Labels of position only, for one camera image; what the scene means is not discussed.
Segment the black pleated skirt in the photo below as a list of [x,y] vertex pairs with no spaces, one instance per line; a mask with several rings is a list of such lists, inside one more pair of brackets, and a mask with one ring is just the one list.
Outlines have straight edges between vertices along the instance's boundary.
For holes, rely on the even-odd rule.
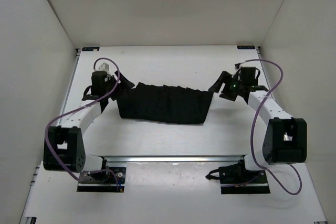
[[138,85],[117,99],[120,117],[168,124],[203,124],[213,92],[180,86]]

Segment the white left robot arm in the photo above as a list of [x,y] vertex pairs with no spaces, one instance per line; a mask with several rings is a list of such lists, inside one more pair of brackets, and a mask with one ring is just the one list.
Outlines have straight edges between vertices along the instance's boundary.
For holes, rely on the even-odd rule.
[[104,70],[93,72],[91,85],[84,90],[80,107],[71,112],[63,124],[47,127],[44,169],[88,172],[98,181],[106,180],[110,174],[106,159],[86,153],[83,135],[94,119],[105,110],[109,99],[115,101],[134,86],[117,71],[114,75]]

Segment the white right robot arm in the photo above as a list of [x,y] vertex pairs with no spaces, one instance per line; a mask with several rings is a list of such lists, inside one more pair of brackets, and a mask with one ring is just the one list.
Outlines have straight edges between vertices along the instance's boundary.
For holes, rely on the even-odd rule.
[[254,171],[274,165],[304,163],[307,158],[307,123],[287,113],[258,83],[261,71],[256,67],[241,67],[234,74],[223,71],[209,88],[221,98],[235,101],[242,97],[256,111],[267,129],[261,148],[251,145],[242,165],[235,169],[236,178],[248,182]]

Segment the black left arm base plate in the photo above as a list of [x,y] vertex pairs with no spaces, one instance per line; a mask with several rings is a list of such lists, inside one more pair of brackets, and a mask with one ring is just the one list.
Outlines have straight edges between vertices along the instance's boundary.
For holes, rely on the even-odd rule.
[[79,175],[77,192],[123,193],[127,174],[126,163],[108,163],[107,168],[114,172],[116,179],[111,172],[96,174],[84,172]]

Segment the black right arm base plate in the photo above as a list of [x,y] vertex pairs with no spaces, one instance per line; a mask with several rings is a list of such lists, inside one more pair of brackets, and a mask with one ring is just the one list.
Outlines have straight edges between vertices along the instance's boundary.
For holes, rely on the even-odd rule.
[[205,176],[208,180],[220,183],[222,195],[260,195],[269,194],[270,188],[263,169],[248,170],[243,156],[211,155],[208,162],[217,162],[218,167]]

